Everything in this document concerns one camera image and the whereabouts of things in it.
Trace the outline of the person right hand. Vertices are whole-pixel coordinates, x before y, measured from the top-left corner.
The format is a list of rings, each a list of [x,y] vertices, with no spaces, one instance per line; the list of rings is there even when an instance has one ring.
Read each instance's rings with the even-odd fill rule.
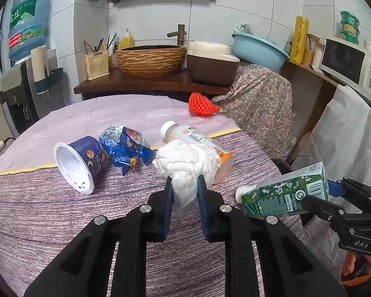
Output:
[[[364,284],[371,277],[371,256],[348,251],[343,263],[341,281],[345,286]]]

